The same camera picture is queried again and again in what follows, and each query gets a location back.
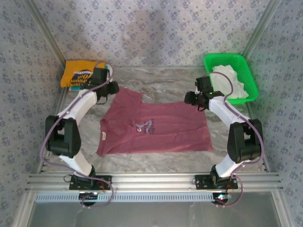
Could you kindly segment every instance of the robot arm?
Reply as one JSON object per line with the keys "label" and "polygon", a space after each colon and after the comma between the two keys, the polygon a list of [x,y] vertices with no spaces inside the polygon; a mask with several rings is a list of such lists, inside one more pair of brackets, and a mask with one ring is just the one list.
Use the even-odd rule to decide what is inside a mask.
{"label": "robot arm", "polygon": [[45,121],[45,132],[47,134],[53,123],[64,113],[67,113],[55,127],[55,130],[47,141],[46,149],[58,155],[69,167],[85,176],[94,176],[94,168],[87,162],[80,151],[81,139],[78,125],[86,112],[101,97],[107,98],[108,95],[119,91],[118,84],[111,79],[107,85],[88,92],[89,89],[103,84],[110,79],[112,69],[109,65],[107,67],[108,69],[95,68],[90,82],[82,86],[75,99],[63,111],[56,116],[48,116]]}
{"label": "robot arm", "polygon": [[225,102],[228,101],[224,99],[222,92],[214,91],[209,77],[197,78],[196,86],[196,92],[187,92],[185,103],[196,105],[198,109],[209,109],[229,128],[228,154],[219,164],[213,166],[209,175],[211,185],[214,188],[221,188],[231,181],[231,174],[238,166],[261,155],[260,141],[246,121],[252,123],[261,137],[262,125],[259,120],[249,119],[231,105],[227,108]]}

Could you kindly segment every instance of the metal rail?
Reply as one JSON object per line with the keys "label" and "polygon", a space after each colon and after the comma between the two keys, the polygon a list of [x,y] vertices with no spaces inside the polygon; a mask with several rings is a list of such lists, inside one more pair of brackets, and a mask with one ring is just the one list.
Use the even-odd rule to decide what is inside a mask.
{"label": "metal rail", "polygon": [[[26,190],[69,192],[69,183],[63,180],[67,174],[70,172],[30,175]],[[196,190],[192,180],[199,174],[208,173],[102,173],[100,175],[113,177],[112,185],[116,192],[197,192],[201,190]],[[237,175],[241,178],[246,192],[273,192],[283,189],[278,173],[238,173]],[[203,191],[222,192],[220,189]]]}

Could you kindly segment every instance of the black bracket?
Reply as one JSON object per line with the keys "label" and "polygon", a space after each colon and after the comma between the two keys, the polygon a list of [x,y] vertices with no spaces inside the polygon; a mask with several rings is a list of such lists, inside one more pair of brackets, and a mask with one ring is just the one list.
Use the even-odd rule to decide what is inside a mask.
{"label": "black bracket", "polygon": [[[99,86],[100,84],[103,84],[107,81],[107,74],[109,73],[109,70],[102,69],[102,68],[94,68],[93,75],[91,76],[91,79],[86,83],[83,84],[81,89],[92,89],[94,87]],[[101,97],[107,97],[108,95],[113,95],[119,92],[119,86],[117,82],[109,82],[103,87],[100,87],[96,91],[97,94],[97,100]]]}
{"label": "black bracket", "polygon": [[227,201],[228,201],[228,198],[222,198],[222,199],[219,199],[219,196],[227,196],[228,195],[228,193],[217,193],[217,192],[214,192],[213,193],[213,198],[215,199],[212,203],[213,204],[215,204],[215,205],[225,205],[226,203],[227,203]]}
{"label": "black bracket", "polygon": [[195,175],[195,185],[197,190],[238,189],[237,180],[231,177],[219,177],[215,166],[208,175]]}
{"label": "black bracket", "polygon": [[90,207],[94,205],[96,202],[90,202],[89,200],[97,200],[98,195],[95,195],[94,193],[80,193],[78,196],[79,201],[82,201],[82,199],[85,197],[86,202],[83,202],[83,204],[87,207]]}
{"label": "black bracket", "polygon": [[[96,175],[96,178],[112,182],[112,176],[110,175]],[[90,180],[84,177],[73,175],[70,182],[70,190],[92,190],[92,191],[110,191],[110,187],[107,183],[97,180]]]}
{"label": "black bracket", "polygon": [[187,104],[198,106],[200,108],[209,109],[209,100],[217,97],[224,96],[221,91],[214,91],[209,77],[200,77],[196,79],[195,85],[197,86],[199,94],[195,94],[193,91],[187,92],[184,98],[184,102]]}

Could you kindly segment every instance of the cable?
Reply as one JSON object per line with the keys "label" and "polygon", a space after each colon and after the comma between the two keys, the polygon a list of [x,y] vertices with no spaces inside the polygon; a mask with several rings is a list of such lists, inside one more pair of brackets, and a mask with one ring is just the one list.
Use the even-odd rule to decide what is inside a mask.
{"label": "cable", "polygon": [[97,184],[98,184],[98,183],[100,183],[100,184],[102,185],[102,190],[103,190],[103,192],[105,192],[105,188],[104,188],[103,182],[102,182],[102,181],[99,181],[99,182],[97,182]]}
{"label": "cable", "polygon": [[96,103],[97,105],[104,105],[105,103],[107,103],[107,96],[106,96],[106,101],[103,103]]}
{"label": "cable", "polygon": [[206,110],[206,108],[203,108],[202,110],[200,110],[200,107],[198,107],[198,111],[199,111],[199,112],[202,112],[202,111],[204,111],[204,110]]}
{"label": "cable", "polygon": [[233,196],[233,188],[231,187],[231,185],[229,183],[226,184],[227,186],[230,187],[230,189],[232,189],[232,196]]}
{"label": "cable", "polygon": [[72,175],[71,175],[71,174],[67,174],[67,175],[65,175],[65,176],[63,177],[64,182],[70,183],[71,181],[66,181],[66,180],[65,180],[66,176],[72,176]]}
{"label": "cable", "polygon": [[[228,103],[226,102],[227,97],[230,96],[230,95],[233,93],[233,85],[232,85],[231,80],[230,80],[225,74],[223,74],[223,73],[221,73],[221,72],[209,72],[208,74],[212,74],[212,73],[220,74],[220,75],[224,76],[224,77],[228,80],[228,82],[229,82],[230,85],[231,85],[232,90],[231,90],[231,92],[230,92],[229,94],[227,94],[227,95],[224,97],[223,104],[226,106],[226,108],[227,108],[228,110],[230,110],[230,112],[232,112],[232,113],[233,113],[234,115],[236,115],[238,118],[240,118],[240,119],[243,120],[245,123],[247,123],[247,124],[253,129],[253,131],[254,131],[255,134],[257,135],[257,138],[258,138],[259,141],[260,141],[260,146],[261,146],[261,155],[260,155],[260,158],[258,158],[257,161],[246,162],[246,164],[252,165],[252,164],[259,163],[259,162],[263,159],[264,153],[265,153],[265,152],[264,152],[264,150],[265,150],[265,149],[264,149],[264,142],[263,142],[262,136],[260,135],[260,133],[258,132],[258,130],[255,128],[255,126],[253,126],[252,123],[250,123],[246,118],[242,117],[242,116],[239,115],[236,111],[234,111],[234,110],[228,105]],[[225,206],[225,207],[229,207],[229,206],[232,206],[232,205],[237,204],[237,203],[240,201],[240,199],[241,199],[241,197],[242,197],[242,195],[243,195],[244,188],[243,188],[242,180],[241,180],[238,176],[235,175],[235,173],[236,173],[239,169],[241,169],[242,167],[244,167],[244,163],[242,163],[241,165],[239,165],[237,168],[235,168],[235,169],[231,172],[231,178],[232,178],[232,179],[237,179],[237,180],[240,182],[240,185],[241,185],[241,192],[240,192],[240,195],[239,195],[239,197],[237,198],[237,200],[236,200],[235,202],[233,202],[232,204],[223,205],[223,206]]]}
{"label": "cable", "polygon": [[[97,64],[95,65],[95,67],[97,67],[100,63],[102,63],[102,61],[97,62]],[[85,205],[84,205],[84,200],[86,199],[86,197],[84,197],[84,198],[82,199],[82,201],[81,201],[81,204],[82,204],[83,208],[88,208],[88,209],[91,209],[91,208],[101,208],[101,207],[104,207],[104,206],[108,205],[108,204],[113,200],[113,198],[114,198],[115,191],[114,191],[113,186],[111,185],[110,182],[108,182],[108,181],[106,181],[106,180],[104,180],[104,179],[97,178],[97,177],[86,176],[86,175],[84,175],[84,174],[78,172],[77,170],[71,168],[71,167],[68,166],[68,165],[53,163],[53,162],[50,162],[50,161],[46,160],[46,159],[44,158],[44,149],[45,149],[46,143],[47,143],[48,139],[50,138],[52,132],[54,131],[54,129],[55,129],[55,127],[58,125],[58,123],[63,119],[63,117],[64,117],[65,115],[67,115],[67,114],[71,111],[71,109],[72,109],[72,108],[73,108],[73,107],[74,107],[74,106],[75,106],[75,105],[76,105],[76,104],[77,104],[77,103],[78,103],[78,102],[79,102],[87,93],[89,93],[89,92],[91,92],[91,91],[94,91],[94,90],[97,90],[97,89],[99,89],[99,88],[105,86],[106,84],[108,84],[108,83],[110,82],[110,80],[111,80],[112,78],[113,78],[113,73],[110,75],[109,79],[108,79],[107,81],[105,81],[103,84],[100,84],[100,85],[98,85],[98,86],[96,86],[96,87],[94,87],[94,88],[91,88],[91,89],[87,90],[86,92],[84,92],[80,97],[78,97],[78,98],[71,104],[71,106],[67,109],[67,111],[66,111],[65,113],[63,113],[63,114],[56,120],[56,122],[52,125],[52,127],[51,127],[50,130],[48,131],[48,133],[47,133],[47,135],[46,135],[46,137],[45,137],[45,139],[44,139],[44,141],[43,141],[43,143],[42,143],[42,146],[41,146],[41,149],[40,149],[40,153],[39,153],[40,159],[41,159],[42,161],[44,161],[45,163],[49,164],[49,165],[59,166],[59,167],[65,167],[65,168],[68,168],[68,169],[70,169],[71,171],[73,171],[73,172],[74,172],[75,174],[77,174],[78,176],[85,177],[85,178],[91,179],[91,180],[101,181],[101,182],[104,182],[104,183],[106,183],[106,184],[109,185],[110,190],[112,191],[112,194],[111,194],[111,196],[110,196],[110,198],[109,198],[109,200],[108,200],[107,202],[105,202],[105,203],[103,203],[103,204],[101,204],[101,205],[98,205],[98,206],[89,207],[89,206],[85,206]]]}
{"label": "cable", "polygon": [[191,180],[191,183],[194,184],[194,185],[196,185],[196,182],[194,182],[195,179],[196,179],[196,178],[194,177],[194,178]]}

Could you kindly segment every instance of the clothing tag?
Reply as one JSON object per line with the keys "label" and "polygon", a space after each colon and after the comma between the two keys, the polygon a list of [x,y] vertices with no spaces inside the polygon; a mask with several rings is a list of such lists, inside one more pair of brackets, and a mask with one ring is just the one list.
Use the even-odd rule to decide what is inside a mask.
{"label": "clothing tag", "polygon": [[102,140],[105,140],[105,139],[106,139],[106,133],[102,132]]}

